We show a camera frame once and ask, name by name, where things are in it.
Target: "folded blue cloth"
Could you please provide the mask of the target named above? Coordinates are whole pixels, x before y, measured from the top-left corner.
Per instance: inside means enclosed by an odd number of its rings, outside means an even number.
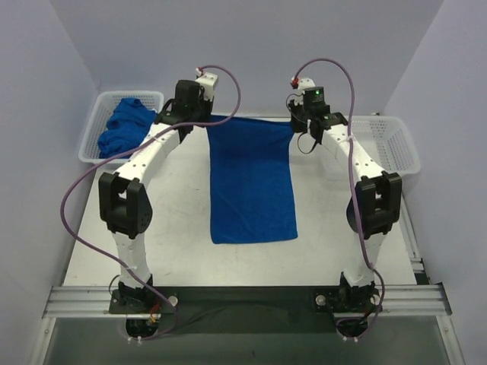
[[[212,121],[222,116],[212,117]],[[298,237],[289,170],[289,123],[233,118],[209,127],[214,243]]]
[[[148,110],[139,99],[121,99],[107,121],[107,130],[98,138],[100,158],[112,157],[138,147],[149,132],[156,114]]]

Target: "gray floor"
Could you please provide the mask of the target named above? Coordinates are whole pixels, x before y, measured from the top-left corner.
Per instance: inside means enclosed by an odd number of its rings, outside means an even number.
[[[177,335],[127,344],[121,319],[58,319],[45,365],[447,364],[435,317],[381,318],[358,344],[319,335]]]

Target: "blue cloth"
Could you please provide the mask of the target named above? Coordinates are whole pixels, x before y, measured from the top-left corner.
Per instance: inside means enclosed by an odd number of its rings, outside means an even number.
[[[212,117],[212,121],[222,116]],[[233,118],[207,128],[213,243],[298,237],[289,171],[289,123]]]
[[[155,116],[156,112],[148,110],[139,99],[121,99],[108,119],[107,130],[98,138],[100,158],[112,157],[138,147],[149,132]]]

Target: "crumpled blue cloth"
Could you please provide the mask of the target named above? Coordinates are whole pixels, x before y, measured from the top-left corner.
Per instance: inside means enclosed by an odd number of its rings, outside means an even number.
[[[112,157],[138,147],[149,132],[156,114],[148,110],[139,99],[121,99],[107,121],[107,130],[98,138],[100,158]]]
[[[223,118],[214,116],[212,121]],[[290,124],[233,118],[207,131],[213,243],[298,237],[289,170]]]

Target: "empty white basket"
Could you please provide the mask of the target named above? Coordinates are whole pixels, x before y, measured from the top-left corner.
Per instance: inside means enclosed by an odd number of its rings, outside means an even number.
[[[387,172],[401,176],[418,173],[419,156],[403,121],[393,116],[354,116],[352,134]],[[342,168],[325,148],[318,148],[328,179],[346,179]]]
[[[94,104],[93,112],[86,130],[84,131],[78,157],[83,162],[99,163],[102,159],[98,148],[98,138],[107,129],[107,120],[112,116],[115,107],[124,97],[136,97],[140,99],[147,109],[161,111],[164,105],[164,95],[157,91],[107,91],[100,94]],[[126,160],[111,161],[112,164],[123,164]]]

